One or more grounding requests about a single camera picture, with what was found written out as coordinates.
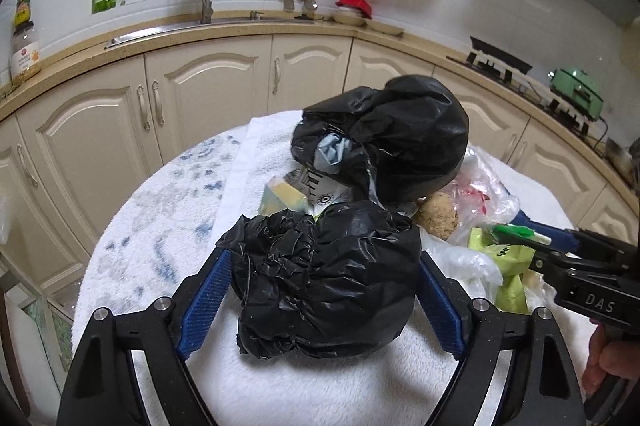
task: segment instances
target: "blue gripper pad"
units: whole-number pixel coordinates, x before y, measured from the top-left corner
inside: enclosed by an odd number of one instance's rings
[[[464,354],[466,345],[460,316],[422,260],[416,295],[442,349],[454,356]]]
[[[182,335],[177,351],[187,360],[192,352],[200,349],[209,332],[213,318],[231,285],[231,251],[225,249],[209,275],[194,296],[189,309],[182,318]]]

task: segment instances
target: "green snack package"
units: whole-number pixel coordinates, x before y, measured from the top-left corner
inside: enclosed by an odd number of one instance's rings
[[[498,289],[495,306],[501,311],[529,314],[527,299],[522,286],[522,275],[529,269],[535,249],[526,246],[485,246],[481,249],[500,268],[504,277]]]
[[[492,246],[495,242],[492,240],[491,235],[484,232],[481,228],[471,228],[471,234],[469,234],[469,249],[475,251],[484,252],[484,248]]]

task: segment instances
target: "red lid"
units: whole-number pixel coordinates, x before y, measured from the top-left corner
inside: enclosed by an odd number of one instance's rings
[[[335,5],[360,9],[363,18],[371,18],[371,6],[366,0],[338,0]]]

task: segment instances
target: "jar lid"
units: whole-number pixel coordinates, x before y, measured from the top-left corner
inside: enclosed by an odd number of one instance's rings
[[[21,34],[25,31],[28,31],[29,29],[33,29],[33,21],[31,20],[23,21],[21,24],[18,24],[18,26],[15,28],[14,36],[17,36],[18,34]]]

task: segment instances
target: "pink plastic bag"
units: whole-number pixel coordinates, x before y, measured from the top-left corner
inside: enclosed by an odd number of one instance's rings
[[[508,193],[484,154],[468,146],[460,173],[440,190],[451,197],[458,212],[458,226],[447,240],[453,246],[468,246],[471,228],[508,224],[520,211],[520,200]]]

